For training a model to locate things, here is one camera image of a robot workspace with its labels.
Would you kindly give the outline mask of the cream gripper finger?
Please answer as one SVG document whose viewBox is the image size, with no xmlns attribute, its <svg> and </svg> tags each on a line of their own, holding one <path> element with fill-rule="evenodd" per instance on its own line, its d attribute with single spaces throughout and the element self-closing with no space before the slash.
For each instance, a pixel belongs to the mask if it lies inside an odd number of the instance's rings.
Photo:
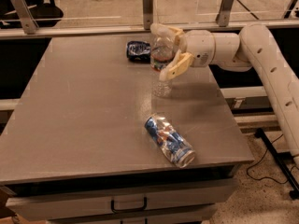
<svg viewBox="0 0 299 224">
<path fill-rule="evenodd" d="M 166 46 L 168 48 L 178 47 L 180 39 L 184 35 L 182 29 L 161 23 L 153 23 L 150 26 L 150 31 L 152 34 L 150 44 L 154 48 L 158 46 Z"/>
<path fill-rule="evenodd" d="M 159 79 L 167 81 L 182 75 L 192 65 L 193 60 L 194 56 L 191 53 L 178 50 L 173 61 L 161 71 Z"/>
</svg>

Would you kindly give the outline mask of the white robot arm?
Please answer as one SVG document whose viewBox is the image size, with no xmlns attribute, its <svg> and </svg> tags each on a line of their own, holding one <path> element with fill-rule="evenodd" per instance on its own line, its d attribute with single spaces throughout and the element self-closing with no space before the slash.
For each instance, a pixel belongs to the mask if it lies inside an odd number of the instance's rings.
<svg viewBox="0 0 299 224">
<path fill-rule="evenodd" d="M 191 67 L 210 64 L 233 72 L 253 68 L 263 83 L 293 160 L 299 165 L 299 79 L 266 26 L 252 23 L 238 34 L 226 34 L 207 30 L 184 32 L 153 23 L 150 31 L 175 50 L 175 57 L 168 59 L 167 66 L 154 66 L 161 72 L 162 81 L 178 77 Z"/>
</svg>

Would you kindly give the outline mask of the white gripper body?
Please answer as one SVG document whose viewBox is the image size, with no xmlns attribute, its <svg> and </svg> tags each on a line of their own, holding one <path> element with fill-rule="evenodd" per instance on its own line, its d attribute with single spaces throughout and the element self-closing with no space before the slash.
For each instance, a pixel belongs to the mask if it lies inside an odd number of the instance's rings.
<svg viewBox="0 0 299 224">
<path fill-rule="evenodd" d="M 207 30 L 191 30 L 182 36 L 179 47 L 193 56 L 192 67 L 206 67 L 215 54 L 215 38 Z"/>
</svg>

